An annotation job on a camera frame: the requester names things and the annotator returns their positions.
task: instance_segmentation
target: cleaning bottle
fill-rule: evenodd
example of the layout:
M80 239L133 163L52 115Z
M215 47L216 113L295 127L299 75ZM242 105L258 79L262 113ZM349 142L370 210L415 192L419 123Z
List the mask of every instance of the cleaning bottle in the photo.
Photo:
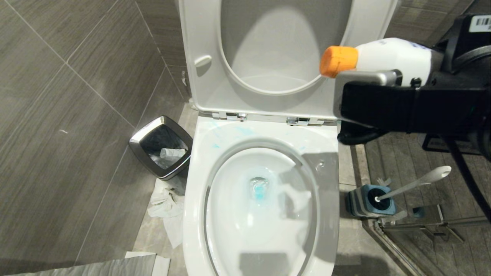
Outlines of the cleaning bottle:
M331 46L324 52L321 75L335 78L345 70L387 71L397 69L402 73L401 86L410 86L413 78L425 85L430 74L439 70L443 54L422 45L399 39L385 38L361 44L356 48Z

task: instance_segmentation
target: white toilet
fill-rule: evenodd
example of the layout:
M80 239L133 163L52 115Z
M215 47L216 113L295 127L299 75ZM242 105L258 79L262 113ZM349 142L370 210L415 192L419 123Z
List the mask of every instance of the white toilet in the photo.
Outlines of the white toilet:
M339 229L331 45L383 38L397 0L180 0L200 110L183 219L190 276L331 275Z

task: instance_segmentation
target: black cable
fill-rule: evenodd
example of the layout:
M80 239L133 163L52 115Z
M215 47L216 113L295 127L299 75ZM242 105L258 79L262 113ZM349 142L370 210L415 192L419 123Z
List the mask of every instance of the black cable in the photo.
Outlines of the black cable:
M441 136L442 140L445 141L447 144L448 150L450 151L450 154L452 154L452 157L455 160L455 163L457 164L457 167L459 167L459 171L462 174L462 177L465 180L465 183L467 184L467 187L469 188L470 193L474 197L474 199L477 201L477 204L483 211L484 215L488 219L488 221L491 223L491 207L484 198L483 194L479 190L479 187L476 184L476 181L474 181L474 178L472 177L472 174L470 173L469 168L467 167L467 164L465 163L465 160L462 156L462 153L460 152L457 144L455 141L449 137L446 136Z

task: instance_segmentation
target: toilet seat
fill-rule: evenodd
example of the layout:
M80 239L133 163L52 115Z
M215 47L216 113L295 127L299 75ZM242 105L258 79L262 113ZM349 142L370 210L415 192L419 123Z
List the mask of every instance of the toilet seat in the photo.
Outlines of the toilet seat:
M179 1L191 93L200 111L183 218L188 274L330 275L339 227L337 127L334 80L320 77L318 62L328 46L357 46L383 38L398 0L315 0L305 7L296 0L248 0L222 7L225 1L234 0ZM324 30L330 40L322 40ZM277 170L273 175L301 164L300 183L310 187L304 190L311 196L307 209L295 212L298 220L281 217L284 210L274 208L284 202L273 200L280 218L263 219L269 228L260 225L259 232L286 230L279 241L263 241L263 247L251 245L240 225L233 228L237 214L248 218L250 212L227 208L235 201L251 201L231 190L233 185L248 187L244 172L254 166L248 155L262 167ZM272 163L280 165L273 168ZM240 183L228 186L227 178ZM304 192L286 182L270 183L268 187L277 189L275 196ZM289 269L278 271L273 265L252 272L251 267L261 262L248 266L251 256L278 267L286 260Z
M310 240L300 245L300 247L309 246L310 251L305 248L299 251L300 256L297 256L296 263L290 264L292 270L288 275L297 275L299 270L302 270L302 275L305 276L325 276L328 272L332 272L339 226L337 127L335 125L307 126L296 129L296 127L282 124L271 128L271 124L277 123L234 122L202 116L198 118L193 143L194 152L186 187L183 220L183 247L189 275L237 275L236 271L230 271L226 265L218 264L223 258L219 252L210 252L223 250L223 248L217 248L217 243L207 237L205 223L209 226L210 220L213 220L210 219L210 214L204 215L209 207L207 200L212 190L211 184L216 171L227 159L227 155L234 156L231 151L242 151L240 147L269 148L268 143L276 143L280 147L288 148L290 154L301 157L303 163L311 168L316 187L316 190L311 191L312 197L316 198L315 210L312 211L315 214L313 215L315 229L311 229ZM285 240L282 244L283 247L286 247L284 251L288 249L288 242ZM292 246L297 246L296 241L290 242ZM275 252L275 250L267 248L264 252Z

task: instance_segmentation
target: sticker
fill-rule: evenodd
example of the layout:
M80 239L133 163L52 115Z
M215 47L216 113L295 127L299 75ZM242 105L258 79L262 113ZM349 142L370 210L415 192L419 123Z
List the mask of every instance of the sticker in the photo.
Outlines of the sticker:
M469 32L491 32L491 15L476 15L472 17Z

